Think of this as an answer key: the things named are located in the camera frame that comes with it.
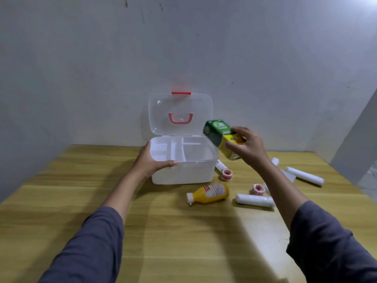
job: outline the yellow bottle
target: yellow bottle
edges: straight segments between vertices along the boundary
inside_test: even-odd
[[[226,183],[217,185],[204,186],[194,193],[187,193],[187,202],[192,204],[195,201],[200,203],[209,203],[210,201],[217,201],[229,196],[229,188]]]

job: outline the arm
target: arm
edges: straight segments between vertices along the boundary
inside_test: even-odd
[[[39,282],[115,282],[122,259],[123,226],[136,187],[154,172],[176,164],[154,161],[148,141],[131,170],[84,221]]]
[[[377,261],[331,214],[310,201],[268,158],[262,139],[247,128],[234,130],[245,145],[227,147],[266,182],[290,230],[287,253],[308,282],[377,282]]]

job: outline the person's left arm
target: person's left arm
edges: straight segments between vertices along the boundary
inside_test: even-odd
[[[136,187],[156,171],[176,164],[153,160],[148,141],[131,170],[84,221],[38,282],[115,282],[122,259],[123,226]]]

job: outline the red handle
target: red handle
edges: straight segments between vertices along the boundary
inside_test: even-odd
[[[173,124],[188,124],[191,122],[192,120],[192,116],[194,115],[193,113],[189,113],[190,117],[187,121],[175,121],[173,119],[173,114],[172,113],[169,113],[169,119],[170,119],[170,122],[173,123]]]
[[[191,92],[176,92],[176,91],[172,91],[172,95],[191,95]]]

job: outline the wall stain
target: wall stain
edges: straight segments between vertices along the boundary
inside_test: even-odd
[[[143,18],[143,24],[145,24],[144,22],[144,13],[143,13],[143,9],[140,7],[140,13],[141,13],[141,17]]]

